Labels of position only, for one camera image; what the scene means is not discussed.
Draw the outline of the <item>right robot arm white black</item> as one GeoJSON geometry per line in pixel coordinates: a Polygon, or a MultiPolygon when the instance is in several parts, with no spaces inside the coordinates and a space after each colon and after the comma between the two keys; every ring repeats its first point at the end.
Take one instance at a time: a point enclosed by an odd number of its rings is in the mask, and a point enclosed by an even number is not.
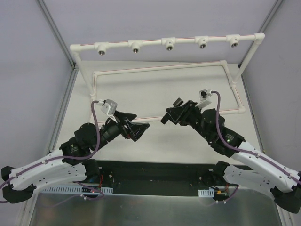
{"type": "Polygon", "coordinates": [[[253,147],[241,135],[224,126],[225,119],[215,109],[201,111],[197,103],[180,98],[166,109],[161,119],[181,126],[191,126],[210,147],[221,155],[248,166],[247,170],[232,164],[218,162],[212,173],[212,182],[236,184],[262,193],[281,208],[297,214],[301,209],[301,174],[276,162],[253,147]]]}

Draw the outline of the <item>black faucet valve handle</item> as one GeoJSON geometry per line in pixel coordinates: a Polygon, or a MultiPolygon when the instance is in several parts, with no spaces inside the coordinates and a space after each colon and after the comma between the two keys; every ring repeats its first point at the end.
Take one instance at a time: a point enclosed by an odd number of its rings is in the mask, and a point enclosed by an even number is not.
{"type": "Polygon", "coordinates": [[[173,103],[173,107],[179,107],[183,104],[183,100],[181,98],[177,98],[173,103]]]}

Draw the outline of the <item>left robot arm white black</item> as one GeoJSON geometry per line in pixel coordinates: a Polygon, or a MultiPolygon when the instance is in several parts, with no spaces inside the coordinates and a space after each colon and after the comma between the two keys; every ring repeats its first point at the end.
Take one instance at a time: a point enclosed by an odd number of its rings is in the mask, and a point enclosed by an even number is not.
{"type": "Polygon", "coordinates": [[[0,186],[4,203],[20,203],[49,186],[69,183],[95,183],[102,176],[93,156],[118,136],[136,142],[150,127],[147,122],[134,122],[136,114],[115,112],[99,127],[85,123],[74,136],[45,157],[26,166],[1,169],[4,183],[0,186]]]}

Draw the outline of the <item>black L-shaped faucet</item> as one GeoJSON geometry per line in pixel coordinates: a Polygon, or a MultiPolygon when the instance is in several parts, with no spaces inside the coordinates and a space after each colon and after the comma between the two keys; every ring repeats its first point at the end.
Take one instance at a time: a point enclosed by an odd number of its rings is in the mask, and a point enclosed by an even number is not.
{"type": "Polygon", "coordinates": [[[162,119],[160,120],[160,122],[161,122],[162,124],[165,125],[169,120],[170,120],[169,115],[166,113],[166,114],[162,117],[162,119]]]}

